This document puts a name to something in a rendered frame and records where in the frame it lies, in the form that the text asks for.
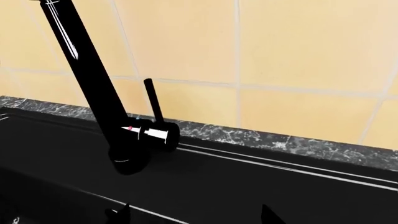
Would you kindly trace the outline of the black kitchen faucet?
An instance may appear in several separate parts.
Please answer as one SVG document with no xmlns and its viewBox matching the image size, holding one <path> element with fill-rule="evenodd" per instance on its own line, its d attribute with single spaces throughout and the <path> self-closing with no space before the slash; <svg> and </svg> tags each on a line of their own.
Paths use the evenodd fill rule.
<svg viewBox="0 0 398 224">
<path fill-rule="evenodd" d="M 164 120 L 153 81 L 144 80 L 155 120 L 129 117 L 72 0 L 39 0 L 69 66 L 109 144 L 108 156 L 122 175 L 142 171 L 150 150 L 175 151 L 180 128 Z"/>
</svg>

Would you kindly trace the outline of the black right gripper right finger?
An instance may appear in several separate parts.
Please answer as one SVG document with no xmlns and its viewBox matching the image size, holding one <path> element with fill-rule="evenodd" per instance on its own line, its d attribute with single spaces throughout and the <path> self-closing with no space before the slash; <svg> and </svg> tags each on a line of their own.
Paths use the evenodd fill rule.
<svg viewBox="0 0 398 224">
<path fill-rule="evenodd" d="M 262 224 L 286 224 L 275 212 L 267 205 L 262 205 L 261 210 Z"/>
</svg>

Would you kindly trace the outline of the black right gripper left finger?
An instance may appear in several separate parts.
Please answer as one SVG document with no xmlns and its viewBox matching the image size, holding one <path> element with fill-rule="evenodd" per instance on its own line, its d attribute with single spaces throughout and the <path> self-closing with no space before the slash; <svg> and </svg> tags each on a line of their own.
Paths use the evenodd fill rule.
<svg viewBox="0 0 398 224">
<path fill-rule="evenodd" d="M 131 212 L 130 204 L 127 203 L 122 209 L 116 211 L 107 208 L 105 211 L 107 221 L 105 224 L 130 224 L 131 222 Z"/>
</svg>

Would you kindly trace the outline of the dark marble counter ledge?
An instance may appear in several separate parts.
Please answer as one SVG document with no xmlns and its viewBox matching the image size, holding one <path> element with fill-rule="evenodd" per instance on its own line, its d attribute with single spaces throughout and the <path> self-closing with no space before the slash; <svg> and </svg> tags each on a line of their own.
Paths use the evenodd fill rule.
<svg viewBox="0 0 398 224">
<path fill-rule="evenodd" d="M 84 106 L 65 105 L 28 98 L 0 96 L 0 107 L 37 111 L 87 121 L 95 120 L 92 111 Z M 177 123 L 182 136 L 188 138 L 286 152 L 316 159 L 345 162 L 358 166 L 398 172 L 398 151 L 390 149 L 286 136 L 283 134 L 217 126 L 215 124 L 194 123 L 191 121 L 173 120 L 172 122 Z"/>
</svg>

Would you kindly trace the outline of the black sink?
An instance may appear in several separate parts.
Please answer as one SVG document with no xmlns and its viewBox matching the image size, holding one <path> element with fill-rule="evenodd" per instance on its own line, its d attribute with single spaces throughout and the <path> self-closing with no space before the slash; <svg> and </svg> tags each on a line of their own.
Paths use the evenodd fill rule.
<svg viewBox="0 0 398 224">
<path fill-rule="evenodd" d="M 20 224 L 398 224 L 398 172 L 183 138 L 122 175 L 96 123 L 0 108 L 0 216 Z"/>
</svg>

